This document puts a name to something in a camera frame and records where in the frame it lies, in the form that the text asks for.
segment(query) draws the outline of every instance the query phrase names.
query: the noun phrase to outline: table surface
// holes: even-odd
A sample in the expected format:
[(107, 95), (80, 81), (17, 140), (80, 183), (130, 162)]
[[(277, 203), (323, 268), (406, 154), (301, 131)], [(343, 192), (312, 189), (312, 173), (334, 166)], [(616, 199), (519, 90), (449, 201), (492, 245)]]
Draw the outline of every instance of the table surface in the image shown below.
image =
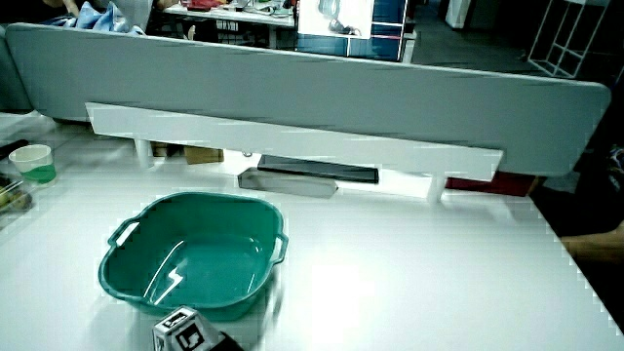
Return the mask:
[(260, 24), (269, 24), (287, 28), (294, 28), (294, 18), (293, 16), (269, 16), (265, 14), (256, 14), (251, 12), (234, 12), (229, 10), (224, 10), (221, 8), (211, 9), (210, 11), (201, 12), (201, 11), (188, 11), (185, 7), (180, 4), (172, 5), (171, 7), (165, 9), (163, 11), (166, 14), (173, 15), (184, 15), (190, 17), (197, 17), (202, 19), (213, 19), (213, 20), (236, 20), (236, 21), (244, 21), (244, 22), (252, 22), (252, 23), (260, 23)]
[(432, 206), (348, 188), (330, 199), (257, 192), (235, 175), (258, 155), (192, 166), (173, 157), (145, 171), (131, 140), (0, 116), (0, 142), (23, 137), (53, 147), (58, 181), (0, 230), (0, 310), (13, 320), (1, 349), (151, 350), (159, 317), (107, 295), (98, 266), (124, 219), (187, 190), (260, 198), (285, 218), (290, 244), (266, 298), (215, 323), (247, 350), (624, 348), (529, 198), (447, 191)]

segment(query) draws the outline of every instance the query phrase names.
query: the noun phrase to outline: cup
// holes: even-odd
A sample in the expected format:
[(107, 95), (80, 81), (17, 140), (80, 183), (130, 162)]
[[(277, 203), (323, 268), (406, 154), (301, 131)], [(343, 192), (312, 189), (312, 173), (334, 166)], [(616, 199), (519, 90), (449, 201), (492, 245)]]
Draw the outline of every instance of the cup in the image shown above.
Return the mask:
[(27, 145), (9, 155), (24, 179), (46, 184), (57, 176), (52, 160), (52, 149), (47, 145)]

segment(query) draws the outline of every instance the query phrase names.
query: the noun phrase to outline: cloth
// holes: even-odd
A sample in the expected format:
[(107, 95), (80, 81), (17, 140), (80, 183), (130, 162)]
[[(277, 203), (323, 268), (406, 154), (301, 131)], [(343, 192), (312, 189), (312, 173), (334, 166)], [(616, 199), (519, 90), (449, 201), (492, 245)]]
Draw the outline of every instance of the cloth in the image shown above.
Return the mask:
[(118, 33), (130, 33), (134, 35), (145, 34), (143, 30), (136, 25), (130, 27), (124, 15), (112, 2), (108, 3), (104, 13), (98, 12), (89, 2), (85, 2), (80, 9), (78, 18), (74, 18), (72, 16), (62, 16), (46, 20), (42, 24), (99, 31), (113, 31)]

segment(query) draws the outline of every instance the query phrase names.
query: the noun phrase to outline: floor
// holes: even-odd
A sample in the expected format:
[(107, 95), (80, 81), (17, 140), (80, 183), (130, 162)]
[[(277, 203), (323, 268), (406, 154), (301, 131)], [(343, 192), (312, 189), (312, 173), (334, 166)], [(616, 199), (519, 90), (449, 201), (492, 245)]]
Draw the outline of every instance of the floor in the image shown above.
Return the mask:
[(411, 63), (503, 73), (543, 75), (521, 60), (524, 51), (484, 31), (453, 30), (438, 17), (440, 0), (417, 6)]

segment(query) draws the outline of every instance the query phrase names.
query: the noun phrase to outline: black and white cube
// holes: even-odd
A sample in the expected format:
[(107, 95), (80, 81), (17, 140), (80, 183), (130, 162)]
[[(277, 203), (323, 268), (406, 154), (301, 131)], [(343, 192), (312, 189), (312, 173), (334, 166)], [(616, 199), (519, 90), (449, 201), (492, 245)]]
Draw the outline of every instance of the black and white cube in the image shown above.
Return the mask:
[(155, 351), (208, 351), (224, 336), (196, 310), (179, 307), (154, 326)]

